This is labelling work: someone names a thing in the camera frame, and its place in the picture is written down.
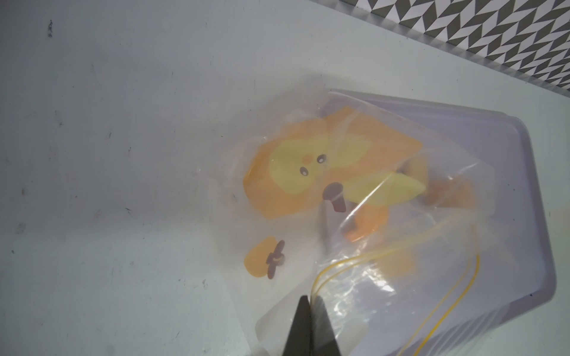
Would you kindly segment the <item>orange fish shaped cookie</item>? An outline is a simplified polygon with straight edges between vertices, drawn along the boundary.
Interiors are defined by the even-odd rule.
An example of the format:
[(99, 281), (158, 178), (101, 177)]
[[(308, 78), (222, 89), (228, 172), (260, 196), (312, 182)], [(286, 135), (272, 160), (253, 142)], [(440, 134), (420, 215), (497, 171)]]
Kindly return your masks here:
[(355, 242), (381, 230), (388, 218), (388, 207), (359, 206), (345, 219), (341, 232), (347, 240)]

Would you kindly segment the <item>lavender plastic tray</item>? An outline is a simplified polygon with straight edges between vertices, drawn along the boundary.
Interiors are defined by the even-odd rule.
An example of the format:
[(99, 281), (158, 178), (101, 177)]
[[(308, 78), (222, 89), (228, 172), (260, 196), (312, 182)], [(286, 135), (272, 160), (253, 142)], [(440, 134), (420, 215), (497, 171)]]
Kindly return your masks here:
[(490, 230), (502, 239), (406, 294), (367, 282), (361, 308), (323, 299), (341, 355), (473, 355), (504, 323), (553, 298), (555, 265), (528, 130), (516, 117), (353, 92), (352, 97), (446, 136), (495, 172)]

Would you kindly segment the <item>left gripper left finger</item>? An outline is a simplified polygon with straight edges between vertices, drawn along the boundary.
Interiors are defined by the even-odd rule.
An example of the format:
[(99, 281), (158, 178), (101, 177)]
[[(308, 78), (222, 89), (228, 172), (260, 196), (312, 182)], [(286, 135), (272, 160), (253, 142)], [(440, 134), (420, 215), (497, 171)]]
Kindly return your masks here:
[(283, 356), (311, 356), (313, 354), (313, 325), (310, 300), (302, 296), (295, 310)]

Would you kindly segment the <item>duck print bag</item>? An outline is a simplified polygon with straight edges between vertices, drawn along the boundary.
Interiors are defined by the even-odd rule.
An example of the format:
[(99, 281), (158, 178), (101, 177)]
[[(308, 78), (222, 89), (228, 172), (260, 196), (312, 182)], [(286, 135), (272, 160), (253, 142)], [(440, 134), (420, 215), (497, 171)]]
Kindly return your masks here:
[[(328, 91), (292, 94), (210, 133), (197, 175), (221, 271), (254, 355), (282, 355), (299, 299), (371, 312), (363, 288), (411, 292), (502, 239), (491, 230), (494, 169), (446, 136)], [(436, 179), (473, 185), (476, 209), (427, 206)], [(350, 242), (359, 206), (387, 224)]]

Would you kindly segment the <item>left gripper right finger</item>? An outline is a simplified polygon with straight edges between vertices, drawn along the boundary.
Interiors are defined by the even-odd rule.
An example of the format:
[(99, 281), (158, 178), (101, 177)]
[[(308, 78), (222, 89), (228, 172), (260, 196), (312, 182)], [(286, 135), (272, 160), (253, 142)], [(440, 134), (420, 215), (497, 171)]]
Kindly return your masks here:
[(314, 299), (311, 306), (313, 324), (313, 355), (340, 356), (340, 349), (323, 299)]

